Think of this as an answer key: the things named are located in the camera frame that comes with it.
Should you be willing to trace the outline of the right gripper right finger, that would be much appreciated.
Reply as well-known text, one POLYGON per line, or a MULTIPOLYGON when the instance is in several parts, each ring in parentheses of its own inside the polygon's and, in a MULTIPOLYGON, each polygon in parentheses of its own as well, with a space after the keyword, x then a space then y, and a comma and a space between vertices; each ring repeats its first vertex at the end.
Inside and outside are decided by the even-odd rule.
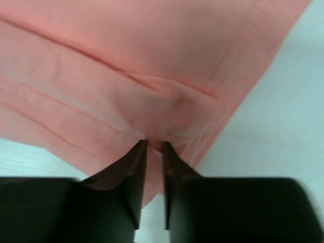
POLYGON ((323 242, 302 185, 291 178, 204 177, 163 144, 171 242, 323 242))

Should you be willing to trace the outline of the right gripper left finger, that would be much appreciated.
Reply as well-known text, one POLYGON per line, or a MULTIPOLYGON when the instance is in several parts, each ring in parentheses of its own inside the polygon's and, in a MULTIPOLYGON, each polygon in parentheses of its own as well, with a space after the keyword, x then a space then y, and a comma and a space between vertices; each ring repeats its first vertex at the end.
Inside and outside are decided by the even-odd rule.
POLYGON ((140 225, 147 141, 83 181, 2 177, 1 242, 132 242, 140 225))

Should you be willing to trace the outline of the salmon pink t-shirt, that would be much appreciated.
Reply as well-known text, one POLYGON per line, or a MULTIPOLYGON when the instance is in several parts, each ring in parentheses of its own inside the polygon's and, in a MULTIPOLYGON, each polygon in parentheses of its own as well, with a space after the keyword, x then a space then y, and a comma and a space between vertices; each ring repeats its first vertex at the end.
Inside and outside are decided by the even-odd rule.
POLYGON ((1 137, 93 175, 149 141, 196 167, 309 1, 1 1, 1 137))

